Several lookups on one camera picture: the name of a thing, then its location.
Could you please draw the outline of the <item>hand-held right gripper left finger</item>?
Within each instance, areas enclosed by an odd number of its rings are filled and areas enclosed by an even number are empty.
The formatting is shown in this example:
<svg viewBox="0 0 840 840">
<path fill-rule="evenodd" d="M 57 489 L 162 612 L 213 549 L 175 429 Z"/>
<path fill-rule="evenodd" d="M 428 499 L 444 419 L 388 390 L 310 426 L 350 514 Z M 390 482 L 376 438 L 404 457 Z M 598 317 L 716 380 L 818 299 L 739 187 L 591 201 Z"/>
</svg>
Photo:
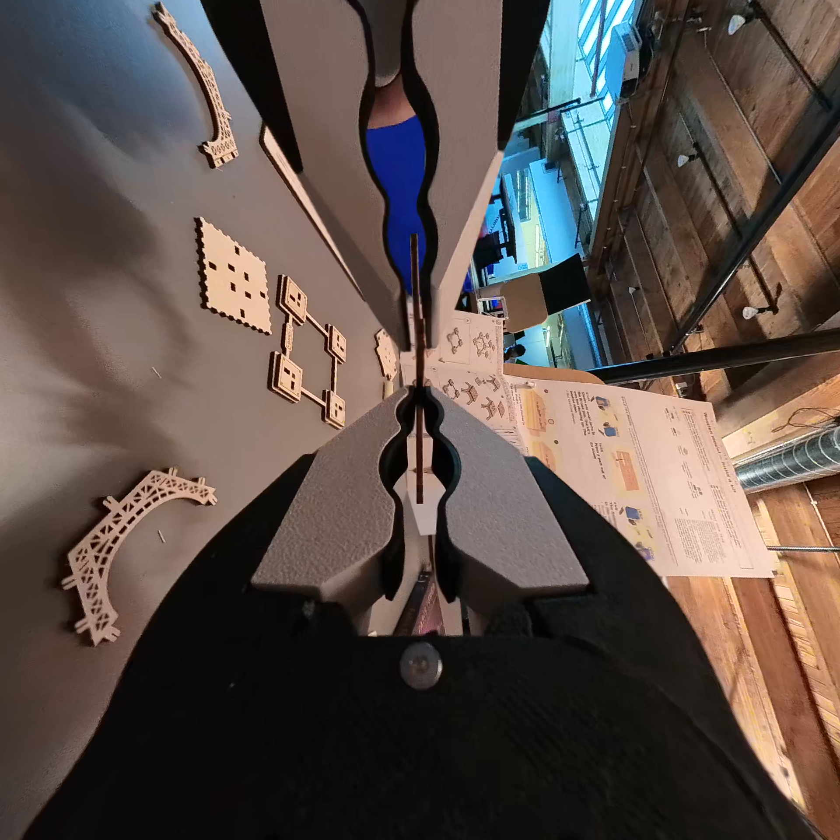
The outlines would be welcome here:
<svg viewBox="0 0 840 840">
<path fill-rule="evenodd" d="M 402 388 L 320 447 L 250 580 L 259 593 L 342 606 L 362 635 L 396 633 L 417 582 L 406 467 L 381 477 Z"/>
</svg>

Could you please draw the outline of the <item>wooden four-block square frame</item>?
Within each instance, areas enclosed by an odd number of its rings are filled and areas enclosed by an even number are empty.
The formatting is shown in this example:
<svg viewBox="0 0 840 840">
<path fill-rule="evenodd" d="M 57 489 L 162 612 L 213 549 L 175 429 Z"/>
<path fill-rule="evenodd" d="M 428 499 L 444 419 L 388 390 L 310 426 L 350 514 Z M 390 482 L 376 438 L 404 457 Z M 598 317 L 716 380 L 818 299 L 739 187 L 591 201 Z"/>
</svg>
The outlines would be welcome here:
<svg viewBox="0 0 840 840">
<path fill-rule="evenodd" d="M 285 316 L 280 335 L 280 350 L 271 351 L 267 375 L 268 390 L 289 403 L 304 397 L 320 406 L 322 421 L 334 429 L 345 428 L 346 403 L 338 394 L 339 369 L 347 361 L 347 340 L 333 324 L 321 325 L 308 310 L 308 296 L 288 275 L 280 275 L 276 303 Z M 330 360 L 330 383 L 321 393 L 304 386 L 303 369 L 291 358 L 296 328 L 313 327 L 323 339 Z"/>
</svg>

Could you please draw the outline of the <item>folded assembly diagram leaflet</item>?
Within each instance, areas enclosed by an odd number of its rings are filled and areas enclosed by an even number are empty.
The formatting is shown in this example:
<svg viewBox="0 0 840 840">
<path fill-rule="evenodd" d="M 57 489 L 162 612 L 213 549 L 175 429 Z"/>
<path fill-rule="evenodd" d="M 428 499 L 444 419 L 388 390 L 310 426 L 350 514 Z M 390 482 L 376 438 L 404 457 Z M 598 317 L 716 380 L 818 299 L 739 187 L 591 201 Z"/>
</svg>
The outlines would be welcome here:
<svg viewBox="0 0 840 840">
<path fill-rule="evenodd" d="M 513 445 L 528 453 L 516 419 L 513 390 L 503 373 L 503 326 L 499 318 L 456 311 L 426 352 L 426 384 Z"/>
</svg>

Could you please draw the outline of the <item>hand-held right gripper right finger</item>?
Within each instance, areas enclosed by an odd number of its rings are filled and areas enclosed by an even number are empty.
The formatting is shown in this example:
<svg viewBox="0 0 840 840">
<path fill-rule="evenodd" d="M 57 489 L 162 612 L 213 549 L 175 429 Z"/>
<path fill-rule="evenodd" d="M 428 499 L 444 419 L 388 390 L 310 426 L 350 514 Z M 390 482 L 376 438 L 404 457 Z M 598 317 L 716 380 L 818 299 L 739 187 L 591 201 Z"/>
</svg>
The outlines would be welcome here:
<svg viewBox="0 0 840 840">
<path fill-rule="evenodd" d="M 436 504 L 435 567 L 469 633 L 509 605 L 587 592 L 578 561 L 529 463 L 497 432 L 436 388 L 420 393 Z"/>
</svg>

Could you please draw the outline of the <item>square wooden plate with holes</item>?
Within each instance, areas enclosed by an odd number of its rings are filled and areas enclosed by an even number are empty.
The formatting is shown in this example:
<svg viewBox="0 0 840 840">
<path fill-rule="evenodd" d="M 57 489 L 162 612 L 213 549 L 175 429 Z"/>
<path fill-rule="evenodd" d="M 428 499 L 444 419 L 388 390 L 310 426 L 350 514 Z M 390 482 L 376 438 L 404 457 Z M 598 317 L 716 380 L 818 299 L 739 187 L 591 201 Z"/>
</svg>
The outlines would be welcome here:
<svg viewBox="0 0 840 840">
<path fill-rule="evenodd" d="M 265 261 L 203 217 L 196 233 L 205 308 L 271 335 Z"/>
</svg>

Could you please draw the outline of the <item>silver metal air duct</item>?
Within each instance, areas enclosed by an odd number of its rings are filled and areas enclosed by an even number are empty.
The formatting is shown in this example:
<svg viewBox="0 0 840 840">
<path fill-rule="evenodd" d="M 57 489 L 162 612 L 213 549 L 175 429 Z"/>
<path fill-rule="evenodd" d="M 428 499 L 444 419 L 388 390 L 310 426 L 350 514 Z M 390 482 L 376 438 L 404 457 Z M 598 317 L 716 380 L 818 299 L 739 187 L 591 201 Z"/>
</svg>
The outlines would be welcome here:
<svg viewBox="0 0 840 840">
<path fill-rule="evenodd" d="M 820 428 L 748 458 L 735 466 L 750 494 L 818 480 L 839 473 L 839 426 Z"/>
</svg>

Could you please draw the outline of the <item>black boom pole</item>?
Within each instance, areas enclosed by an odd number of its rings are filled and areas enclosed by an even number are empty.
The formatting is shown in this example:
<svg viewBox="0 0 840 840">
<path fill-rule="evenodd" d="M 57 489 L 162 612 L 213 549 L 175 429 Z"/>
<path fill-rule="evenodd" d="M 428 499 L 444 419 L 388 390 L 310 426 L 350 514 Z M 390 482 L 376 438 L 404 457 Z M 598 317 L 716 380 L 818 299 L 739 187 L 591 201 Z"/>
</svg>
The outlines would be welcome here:
<svg viewBox="0 0 840 840">
<path fill-rule="evenodd" d="M 839 328 L 797 334 L 761 343 L 712 348 L 676 355 L 658 356 L 588 371 L 608 385 L 653 381 L 705 371 L 735 369 L 756 364 L 797 360 L 839 351 Z"/>
</svg>

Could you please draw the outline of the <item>tan and black panel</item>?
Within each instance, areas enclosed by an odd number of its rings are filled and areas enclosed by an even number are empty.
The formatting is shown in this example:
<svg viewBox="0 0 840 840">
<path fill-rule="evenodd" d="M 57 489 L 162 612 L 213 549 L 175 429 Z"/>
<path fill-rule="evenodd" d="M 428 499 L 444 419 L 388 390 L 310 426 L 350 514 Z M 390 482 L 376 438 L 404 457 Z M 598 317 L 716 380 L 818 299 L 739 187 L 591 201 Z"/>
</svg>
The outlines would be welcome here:
<svg viewBox="0 0 840 840">
<path fill-rule="evenodd" d="M 505 298 L 507 331 L 523 332 L 591 300 L 586 267 L 586 260 L 573 254 L 555 265 L 502 281 L 497 294 Z"/>
</svg>

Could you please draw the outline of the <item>black steel ceiling beam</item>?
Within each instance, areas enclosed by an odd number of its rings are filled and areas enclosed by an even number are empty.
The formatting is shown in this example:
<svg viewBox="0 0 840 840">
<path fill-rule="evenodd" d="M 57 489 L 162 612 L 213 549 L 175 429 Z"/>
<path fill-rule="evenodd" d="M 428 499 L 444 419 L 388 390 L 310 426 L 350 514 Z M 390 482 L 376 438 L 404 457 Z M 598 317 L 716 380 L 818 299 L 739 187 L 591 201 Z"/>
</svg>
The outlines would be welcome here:
<svg viewBox="0 0 840 840">
<path fill-rule="evenodd" d="M 827 289 L 827 296 L 838 301 L 837 277 L 800 215 L 791 209 L 798 192 L 838 140 L 838 99 L 828 102 L 828 110 L 817 109 L 821 113 L 819 119 L 806 120 L 811 126 L 812 138 L 780 178 L 772 162 L 764 157 L 737 100 L 719 76 L 694 76 L 688 82 L 688 91 L 700 117 L 709 122 L 708 129 L 737 177 L 742 193 L 749 200 L 754 198 L 755 202 L 753 213 L 739 231 L 737 249 L 721 264 L 713 281 L 703 287 L 702 294 L 679 326 L 667 354 L 682 347 L 689 334 L 723 296 L 742 264 L 749 261 L 753 251 L 766 238 L 779 241 L 782 256 L 794 266 L 788 271 L 784 261 L 775 258 L 788 282 L 817 279 L 819 288 Z"/>
</svg>

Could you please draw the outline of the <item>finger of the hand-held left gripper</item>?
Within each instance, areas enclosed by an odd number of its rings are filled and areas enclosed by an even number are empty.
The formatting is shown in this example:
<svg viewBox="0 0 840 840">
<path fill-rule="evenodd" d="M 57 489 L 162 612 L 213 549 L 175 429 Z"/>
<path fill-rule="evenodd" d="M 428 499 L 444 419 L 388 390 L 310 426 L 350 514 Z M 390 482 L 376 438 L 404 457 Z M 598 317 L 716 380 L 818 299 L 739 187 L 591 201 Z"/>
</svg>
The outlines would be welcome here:
<svg viewBox="0 0 840 840">
<path fill-rule="evenodd" d="M 406 293 L 385 246 L 388 202 L 366 146 L 375 68 L 368 17 L 358 2 L 260 5 L 301 158 L 301 186 L 373 314 L 408 350 Z"/>
<path fill-rule="evenodd" d="M 415 68 L 437 126 L 427 189 L 437 230 L 426 316 L 431 348 L 452 321 L 501 165 L 501 32 L 501 1 L 421 1 L 411 13 Z"/>
</svg>

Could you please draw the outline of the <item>large printed instruction sheet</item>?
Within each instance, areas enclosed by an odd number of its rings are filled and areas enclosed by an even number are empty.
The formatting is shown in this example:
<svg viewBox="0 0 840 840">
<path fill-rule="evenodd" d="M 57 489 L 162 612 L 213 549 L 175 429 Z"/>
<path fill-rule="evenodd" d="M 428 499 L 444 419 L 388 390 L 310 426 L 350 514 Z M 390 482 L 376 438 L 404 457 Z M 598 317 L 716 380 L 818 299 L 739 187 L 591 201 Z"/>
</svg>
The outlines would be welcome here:
<svg viewBox="0 0 840 840">
<path fill-rule="evenodd" d="M 661 578 L 767 579 L 769 551 L 711 407 L 578 381 L 507 378 L 515 423 L 541 461 Z"/>
</svg>

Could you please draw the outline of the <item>blue plastic bin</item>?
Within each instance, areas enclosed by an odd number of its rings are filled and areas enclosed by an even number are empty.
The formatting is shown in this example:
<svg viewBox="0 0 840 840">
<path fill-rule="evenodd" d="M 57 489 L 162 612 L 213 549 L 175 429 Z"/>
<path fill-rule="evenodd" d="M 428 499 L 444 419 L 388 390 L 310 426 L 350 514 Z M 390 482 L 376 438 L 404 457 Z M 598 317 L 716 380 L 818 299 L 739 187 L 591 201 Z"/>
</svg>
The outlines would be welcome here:
<svg viewBox="0 0 840 840">
<path fill-rule="evenodd" d="M 411 235 L 417 236 L 418 260 L 423 261 L 426 236 L 417 211 L 425 175 L 425 139 L 417 116 L 403 122 L 369 129 L 366 142 L 371 164 L 387 194 L 389 210 L 386 240 L 394 265 L 406 289 L 412 292 Z"/>
</svg>

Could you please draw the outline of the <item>wooden sheet with arch cutouts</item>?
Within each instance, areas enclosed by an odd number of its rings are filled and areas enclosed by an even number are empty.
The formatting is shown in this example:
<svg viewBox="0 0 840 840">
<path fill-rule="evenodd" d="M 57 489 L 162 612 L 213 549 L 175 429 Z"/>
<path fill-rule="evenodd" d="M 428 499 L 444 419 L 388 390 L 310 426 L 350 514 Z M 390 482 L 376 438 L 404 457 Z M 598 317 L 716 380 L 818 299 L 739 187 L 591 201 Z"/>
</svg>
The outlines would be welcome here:
<svg viewBox="0 0 840 840">
<path fill-rule="evenodd" d="M 341 256 L 341 253 L 338 250 L 333 238 L 331 237 L 330 232 L 323 223 L 317 208 L 314 206 L 309 194 L 306 192 L 303 184 L 301 183 L 298 174 L 295 173 L 292 169 L 289 160 L 284 155 L 278 142 L 276 141 L 272 132 L 269 130 L 268 126 L 265 123 L 262 123 L 260 128 L 259 145 L 261 149 L 265 152 L 267 158 L 269 159 L 269 162 L 272 164 L 273 168 L 278 173 L 281 180 L 289 188 L 292 195 L 294 195 L 303 213 L 307 216 L 310 223 L 316 228 L 321 240 L 327 246 L 328 250 L 332 254 L 332 257 L 341 267 L 342 272 L 347 277 L 351 286 L 358 292 L 362 300 L 364 300 L 364 295 L 362 293 L 361 288 L 359 287 L 356 280 L 353 278 L 350 269 L 348 268 L 345 260 Z"/>
</svg>

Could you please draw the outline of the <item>white ceiling air unit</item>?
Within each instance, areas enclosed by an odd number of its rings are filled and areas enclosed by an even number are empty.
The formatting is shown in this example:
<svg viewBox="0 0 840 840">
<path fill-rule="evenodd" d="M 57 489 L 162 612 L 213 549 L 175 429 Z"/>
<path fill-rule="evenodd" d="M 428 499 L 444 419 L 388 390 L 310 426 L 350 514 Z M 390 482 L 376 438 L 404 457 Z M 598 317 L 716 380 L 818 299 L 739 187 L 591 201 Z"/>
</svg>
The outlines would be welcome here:
<svg viewBox="0 0 840 840">
<path fill-rule="evenodd" d="M 610 43 L 603 59 L 605 90 L 617 104 L 637 89 L 641 77 L 642 39 L 635 24 L 624 21 L 610 33 Z"/>
</svg>

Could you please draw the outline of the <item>grey desk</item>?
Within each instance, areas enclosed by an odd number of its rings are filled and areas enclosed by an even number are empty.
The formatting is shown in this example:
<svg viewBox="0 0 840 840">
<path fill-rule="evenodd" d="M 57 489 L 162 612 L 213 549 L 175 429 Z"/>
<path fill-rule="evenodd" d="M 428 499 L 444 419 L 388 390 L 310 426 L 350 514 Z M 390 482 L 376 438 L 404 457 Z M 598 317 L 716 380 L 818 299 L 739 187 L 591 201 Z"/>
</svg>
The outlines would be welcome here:
<svg viewBox="0 0 840 840">
<path fill-rule="evenodd" d="M 200 2 L 164 2 L 214 71 L 238 157 L 209 167 L 201 86 L 153 2 L 2 2 L 2 838 L 87 746 L 154 611 L 237 512 L 334 431 L 267 387 L 280 344 L 202 305 L 196 219 L 305 291 L 348 342 L 348 422 L 382 399 L 380 324 L 259 144 L 261 118 Z M 166 502 L 112 566 L 114 642 L 77 634 L 67 552 L 151 469 Z"/>
</svg>

